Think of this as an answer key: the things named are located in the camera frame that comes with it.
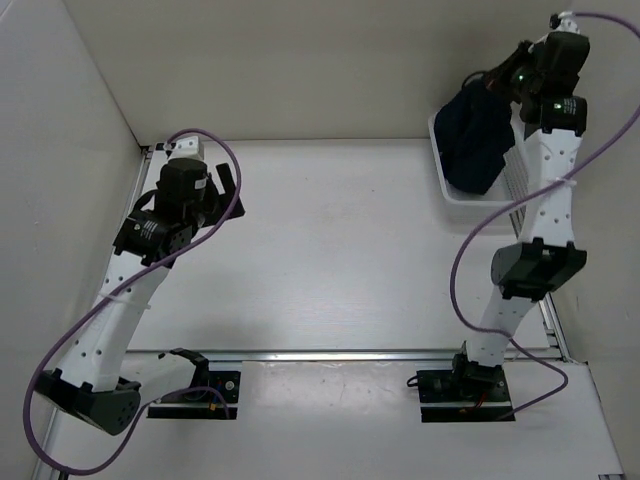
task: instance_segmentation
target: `black bracket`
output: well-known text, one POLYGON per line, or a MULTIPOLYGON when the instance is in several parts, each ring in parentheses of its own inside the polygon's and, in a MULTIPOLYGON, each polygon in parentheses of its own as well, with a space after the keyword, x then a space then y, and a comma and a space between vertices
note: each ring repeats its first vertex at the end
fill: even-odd
POLYGON ((420 370, 417 381, 422 423, 514 421, 504 372, 497 383, 478 395, 465 394, 453 379, 451 370, 420 370))
POLYGON ((149 405, 147 418, 235 420, 238 417, 241 373, 209 371, 208 375, 209 386, 218 390, 227 403, 229 418, 217 398, 208 392, 202 395, 167 395, 160 402, 149 405))

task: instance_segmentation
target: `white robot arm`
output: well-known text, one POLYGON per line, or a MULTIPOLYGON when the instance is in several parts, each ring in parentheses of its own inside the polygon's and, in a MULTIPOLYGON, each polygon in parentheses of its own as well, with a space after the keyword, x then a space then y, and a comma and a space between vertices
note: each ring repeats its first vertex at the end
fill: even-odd
MULTIPOLYGON (((144 194, 123 223, 103 290, 118 284, 189 244, 198 229, 215 224, 235 191, 227 164, 217 172, 219 193, 204 163, 198 137, 179 140, 163 166, 157 190, 144 194), (142 210, 155 197, 152 210, 142 210)), ((242 216, 236 203, 230 218, 242 216)), ((160 267, 123 291, 87 324, 57 367, 43 372, 36 391, 61 410, 111 435, 121 433, 141 405, 170 392, 207 386, 208 361, 185 349, 160 354, 144 364, 125 353, 156 289, 171 267, 160 267)), ((96 303, 108 293, 101 293, 96 303)))
MULTIPOLYGON (((486 88, 521 104, 525 123, 529 193, 564 178, 573 167, 586 130, 587 102, 574 96, 578 73, 589 54, 570 14, 554 15, 553 32, 538 42, 522 42, 484 76, 486 88)), ((491 265, 494 284, 482 320, 453 359, 453 369, 419 375, 421 391, 434 403, 507 399, 502 364, 509 337, 545 295, 556 291, 586 264, 571 226, 573 181, 533 199, 514 245, 499 249, 491 265), (486 330, 500 331, 486 333, 486 330)))

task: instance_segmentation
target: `cable tie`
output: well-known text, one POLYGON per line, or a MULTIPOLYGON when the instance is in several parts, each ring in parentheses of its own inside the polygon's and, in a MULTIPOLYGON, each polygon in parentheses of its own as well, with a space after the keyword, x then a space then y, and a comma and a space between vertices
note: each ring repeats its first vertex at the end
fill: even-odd
POLYGON ((115 295, 111 295, 109 293, 98 293, 98 295, 100 295, 101 297, 104 298, 108 298, 109 300, 111 300, 113 303, 122 303, 124 305, 129 305, 132 307, 136 307, 136 308, 142 308, 143 310, 151 310, 151 305, 144 304, 144 303, 136 303, 136 302, 130 302, 129 300, 123 300, 120 297, 116 297, 115 295))
POLYGON ((575 180, 571 180, 570 178, 564 178, 564 177, 556 177, 555 180, 553 180, 550 183, 555 183, 555 182, 562 182, 564 183, 567 187, 575 187, 578 182, 576 182, 575 180))

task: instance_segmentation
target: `cable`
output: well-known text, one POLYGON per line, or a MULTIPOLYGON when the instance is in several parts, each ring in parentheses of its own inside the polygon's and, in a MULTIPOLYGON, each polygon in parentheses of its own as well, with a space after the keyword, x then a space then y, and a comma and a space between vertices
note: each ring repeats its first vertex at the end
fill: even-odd
MULTIPOLYGON (((622 25, 623 27, 629 29, 638 38, 638 40, 640 40, 640 29, 638 29, 638 27, 636 27, 631 22, 628 22, 627 20, 625 20, 623 18, 620 18, 620 17, 617 17, 615 15, 609 15, 607 13, 594 13, 594 12, 575 12, 573 15, 576 16, 576 17, 598 18, 598 19, 608 20, 610 22, 617 23, 617 24, 622 25)), ((552 191, 553 189, 564 185, 566 180, 572 178, 574 175, 576 175, 577 173, 582 171, 589 164, 591 164, 591 162, 593 162, 596 158, 598 158, 600 155, 602 155, 604 152, 606 152, 613 144, 615 144, 618 140, 620 140, 620 138, 625 133, 627 133, 629 131, 629 129, 636 123, 636 121, 638 120, 639 117, 640 117, 640 105, 633 112, 633 114, 631 115, 629 120, 627 120, 627 122, 622 126, 622 128, 620 130, 618 130, 618 132, 615 135, 613 135, 609 139, 609 141, 607 141, 604 145, 602 145, 595 152, 593 152, 591 155, 589 155, 584 160, 584 162, 582 162, 580 165, 576 166, 571 171, 569 171, 569 173, 567 173, 564 177, 562 177, 562 179, 560 179, 560 180, 558 180, 556 182, 553 182, 553 183, 551 183, 550 185, 548 185, 548 186, 546 186, 544 188, 541 188, 537 192, 530 193, 530 194, 526 195, 524 198, 522 198, 520 200, 516 200, 516 201, 510 203, 509 205, 497 210, 496 212, 494 212, 491 215, 489 215, 486 219, 484 219, 479 225, 477 225, 473 230, 471 230, 471 233, 469 233, 469 235, 464 240, 464 242, 462 242, 462 245, 460 246, 460 249, 458 250, 458 253, 456 254, 455 260, 453 261, 453 265, 451 266, 451 275, 449 277, 449 295, 451 297, 451 304, 453 306, 454 311, 456 312, 456 315, 457 315, 458 319, 467 328, 473 330, 474 332, 493 333, 493 334, 502 335, 504 337, 507 337, 509 339, 509 341, 511 342, 511 344, 520 353, 525 355, 527 358, 539 363, 540 365, 542 365, 544 367, 547 367, 550 370, 553 370, 554 372, 556 372, 557 374, 562 376, 562 384, 560 386, 558 386, 558 387, 554 388, 553 390, 545 393, 544 395, 540 395, 539 397, 536 397, 533 400, 530 400, 530 401, 528 401, 526 403, 523 403, 522 405, 514 408, 509 413, 498 417, 496 420, 501 420, 504 417, 508 417, 508 416, 514 415, 515 413, 520 412, 520 411, 524 410, 525 408, 528 408, 528 407, 530 407, 532 405, 535 405, 536 403, 539 403, 539 402, 541 402, 543 400, 546 400, 547 398, 549 398, 549 397, 555 395, 556 393, 564 390, 567 387, 567 385, 569 384, 569 377, 567 376, 566 373, 564 373, 558 367, 550 364, 549 362, 547 362, 547 361, 545 361, 545 360, 543 360, 541 358, 536 357, 531 352, 529 352, 527 349, 522 347, 520 344, 518 344, 511 337, 511 335, 508 332, 503 331, 503 330, 498 330, 498 329, 478 327, 478 326, 472 324, 469 320, 467 320, 464 317, 464 315, 462 314, 462 311, 460 310, 460 305, 458 304, 458 297, 456 295, 456 278, 458 276, 458 269, 460 267, 460 261, 462 260, 462 255, 467 250, 467 247, 469 246, 471 241, 487 225, 489 225, 491 222, 493 222, 496 218, 500 217, 501 215, 504 215, 505 213, 510 213, 513 210, 516 210, 517 208, 527 204, 528 202, 530 202, 534 198, 538 198, 538 197, 540 197, 542 195, 545 195, 545 194, 549 193, 550 191, 552 191)))
MULTIPOLYGON (((73 325, 64 335, 62 335, 62 337, 60 337, 60 339, 51 347, 51 349, 45 354, 44 358, 40 361, 40 363, 36 367, 35 371, 33 372, 33 375, 31 376, 31 380, 29 381, 29 385, 27 386, 27 391, 24 397, 24 403, 22 405, 22 425, 24 427, 24 432, 27 437, 27 441, 29 442, 29 445, 31 446, 33 451, 36 453, 36 455, 40 458, 40 460, 42 460, 44 463, 46 463, 50 467, 56 470, 59 470, 61 472, 65 472, 70 475, 75 475, 80 477, 80 476, 93 475, 94 473, 101 472, 102 470, 107 468, 109 465, 111 465, 115 461, 115 459, 118 458, 120 453, 122 453, 122 450, 124 450, 124 447, 129 442, 129 439, 133 434, 133 431, 138 423, 138 420, 140 420, 142 413, 144 412, 145 408, 149 404, 144 405, 138 411, 138 414, 134 418, 131 424, 131 427, 127 431, 127 434, 124 440, 122 441, 118 449, 115 451, 115 453, 111 457, 109 457, 108 460, 106 460, 104 463, 102 463, 97 467, 89 468, 89 469, 78 469, 78 468, 68 467, 66 465, 62 465, 61 463, 58 463, 53 458, 51 458, 47 454, 47 452, 44 451, 44 449, 38 443, 38 440, 36 439, 35 433, 33 431, 33 425, 31 423, 31 401, 33 399, 33 394, 35 392, 35 386, 38 380, 38 376, 40 375, 40 373, 44 371, 47 364, 49 363, 49 361, 51 361, 51 359, 58 352, 58 350, 60 350, 60 348, 71 337, 73 337, 76 334, 76 332, 78 332, 78 330, 80 330, 84 325, 86 325, 98 312, 100 312, 104 307, 106 307, 109 304, 109 302, 111 302, 111 298, 109 297, 117 297, 120 292, 125 290, 127 287, 131 286, 134 282, 141 279, 145 275, 148 275, 149 273, 153 272, 154 270, 157 270, 158 268, 164 265, 170 264, 171 262, 176 260, 178 257, 193 250, 198 245, 201 245, 202 243, 210 239, 218 230, 220 230, 220 227, 231 216, 231 213, 233 212, 233 209, 235 208, 236 203, 240 198, 240 188, 242 186, 242 175, 240 172, 240 164, 238 163, 238 159, 236 158, 231 148, 229 148, 229 146, 218 136, 214 135, 213 133, 207 132, 206 130, 202 130, 200 128, 188 128, 185 130, 180 130, 179 132, 172 135, 167 142, 169 143, 173 142, 176 138, 181 137, 182 135, 185 135, 188 133, 195 133, 195 134, 203 135, 205 137, 210 138, 211 140, 216 142, 218 145, 220 145, 220 147, 222 147, 222 149, 227 153, 236 171, 236 191, 233 193, 233 196, 231 197, 231 202, 229 203, 229 206, 222 214, 222 217, 220 217, 220 220, 218 221, 218 223, 216 223, 213 227, 211 227, 207 231, 207 233, 205 233, 201 238, 199 238, 198 240, 195 240, 193 243, 187 245, 186 247, 178 250, 175 253, 172 253, 171 255, 163 258, 157 263, 154 263, 153 265, 139 271, 135 275, 131 276, 130 278, 122 282, 116 288, 114 288, 108 297, 105 297, 100 302, 98 302, 91 310, 89 310, 86 313, 86 315, 84 315, 80 320, 78 320, 78 322, 75 325, 73 325)), ((193 389, 188 388, 184 390, 179 390, 177 392, 167 392, 167 394, 169 393, 185 394, 185 393, 195 392, 197 390, 207 390, 216 396, 220 395, 220 392, 210 387, 197 387, 193 389)), ((229 412, 226 407, 225 407, 225 411, 227 412, 227 417, 228 417, 229 412)))

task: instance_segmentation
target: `white enclosure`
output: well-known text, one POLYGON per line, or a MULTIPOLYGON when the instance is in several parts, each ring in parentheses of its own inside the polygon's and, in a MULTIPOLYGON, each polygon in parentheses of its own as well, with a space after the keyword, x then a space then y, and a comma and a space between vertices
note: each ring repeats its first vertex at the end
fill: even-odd
MULTIPOLYGON (((62 2, 0 12, 0 476, 22 480, 34 465, 18 433, 25 388, 93 302, 140 153, 62 2)), ((50 413, 36 401, 41 438, 50 413)))
MULTIPOLYGON (((569 390, 512 425, 420 428, 402 385, 420 361, 450 358, 467 338, 447 275, 470 227, 441 211, 427 120, 468 73, 537 39, 567 8, 640 24, 637 0, 0 0, 0 476, 31 478, 20 420, 29 376, 92 303, 132 196, 157 178, 162 152, 143 164, 139 145, 201 127, 237 140, 247 216, 181 259, 131 348, 262 362, 306 351, 330 363, 238 364, 237 422, 145 420, 98 478, 595 480, 621 468, 640 478, 637 126, 576 179, 573 226, 589 260, 554 301, 570 353, 589 368, 559 363, 569 390), (332 353, 405 361, 337 364, 332 353), (300 437, 293 453, 304 459, 283 463, 287 435, 300 437), (572 467, 575 457, 583 464, 572 467)), ((640 102, 640 45, 613 25, 580 27, 592 47, 577 90, 589 101, 584 158, 640 102)), ((208 147, 207 161, 226 160, 208 147)), ((493 251, 514 238, 504 219, 468 251, 460 288, 470 316, 482 314, 493 251)), ((558 360, 563 337, 551 334, 548 304, 542 313, 518 338, 558 360)), ((520 360, 507 374, 516 404, 558 381, 520 360)), ((51 410, 36 404, 43 440, 51 410)), ((54 427, 49 451, 76 466, 115 446, 64 415, 54 427)))

